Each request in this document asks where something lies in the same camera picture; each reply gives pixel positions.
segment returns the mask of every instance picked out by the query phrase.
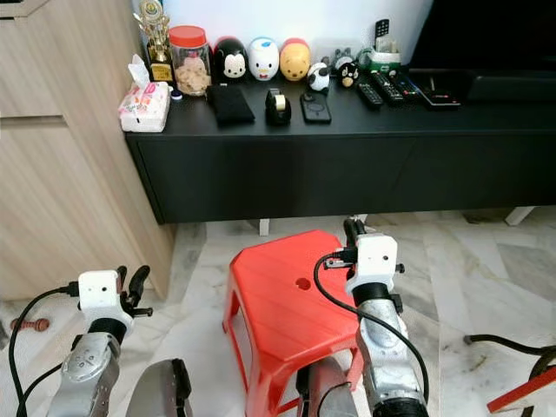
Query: white wall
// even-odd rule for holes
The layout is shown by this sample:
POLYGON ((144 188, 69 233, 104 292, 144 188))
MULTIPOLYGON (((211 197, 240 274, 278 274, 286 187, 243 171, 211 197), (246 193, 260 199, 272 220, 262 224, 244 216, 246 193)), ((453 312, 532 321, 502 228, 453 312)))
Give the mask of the white wall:
POLYGON ((214 44, 236 36, 247 47, 257 36, 270 36, 280 46, 301 37, 315 47, 322 39, 355 40, 368 46, 374 22, 390 19, 402 61, 413 54, 433 0, 164 0, 170 26, 193 24, 214 44))

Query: marble floor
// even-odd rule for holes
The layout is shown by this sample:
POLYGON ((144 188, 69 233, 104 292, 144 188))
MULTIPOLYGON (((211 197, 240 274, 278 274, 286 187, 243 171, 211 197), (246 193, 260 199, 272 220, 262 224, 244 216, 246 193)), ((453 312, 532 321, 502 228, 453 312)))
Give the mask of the marble floor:
MULTIPOLYGON (((249 222, 181 225, 169 297, 160 301, 145 292, 142 305, 152 306, 155 314, 137 319, 122 345, 110 415, 125 415, 133 386, 148 364, 181 357, 193 384, 195 417, 242 416, 245 393, 221 327, 229 262, 247 246, 315 228, 343 240, 342 220, 273 220, 269 237, 258 236, 249 222)), ((486 342, 465 346, 462 337, 491 333, 531 345, 556 342, 556 208, 537 208, 514 228, 502 221, 469 224, 459 212, 370 215, 367 224, 399 243, 406 273, 395 285, 405 303, 402 317, 410 339, 427 363, 430 415, 488 415, 486 404, 525 382, 536 358, 486 342)), ((23 306, 0 302, 4 328, 23 306)), ((25 331, 18 337, 17 364, 25 387, 61 361, 74 335, 83 331, 74 299, 51 298, 32 317, 47 317, 51 326, 42 334, 25 331)), ((2 416, 14 415, 17 408, 7 350, 0 352, 2 416)), ((28 400, 29 416, 46 414, 58 384, 53 375, 36 388, 28 400)), ((361 386, 354 395, 360 415, 370 415, 361 386)), ((534 415, 554 416, 556 404, 537 407, 534 415)))

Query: black wallet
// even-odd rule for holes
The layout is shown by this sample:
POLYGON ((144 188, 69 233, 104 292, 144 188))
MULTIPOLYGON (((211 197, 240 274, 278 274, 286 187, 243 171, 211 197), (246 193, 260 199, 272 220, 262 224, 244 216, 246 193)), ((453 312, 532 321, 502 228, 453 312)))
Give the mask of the black wallet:
POLYGON ((207 88, 207 100, 215 110, 218 124, 253 122, 255 119, 237 86, 211 85, 207 88))

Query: trophy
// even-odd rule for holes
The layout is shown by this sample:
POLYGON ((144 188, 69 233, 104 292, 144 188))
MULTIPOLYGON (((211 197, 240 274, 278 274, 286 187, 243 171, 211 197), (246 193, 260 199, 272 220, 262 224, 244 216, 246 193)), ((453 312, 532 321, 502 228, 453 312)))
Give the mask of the trophy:
POLYGON ((139 22, 139 28, 147 36, 147 51, 149 52, 150 72, 153 81, 172 83, 172 59, 168 41, 169 18, 164 15, 162 5, 158 0, 142 0, 139 4, 141 15, 133 14, 139 22))

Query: television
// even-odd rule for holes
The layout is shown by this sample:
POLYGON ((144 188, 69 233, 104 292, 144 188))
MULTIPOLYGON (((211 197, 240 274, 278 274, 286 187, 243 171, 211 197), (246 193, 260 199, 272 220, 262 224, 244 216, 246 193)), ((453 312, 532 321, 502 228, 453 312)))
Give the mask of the television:
POLYGON ((410 67, 556 70, 556 2, 434 0, 410 67))

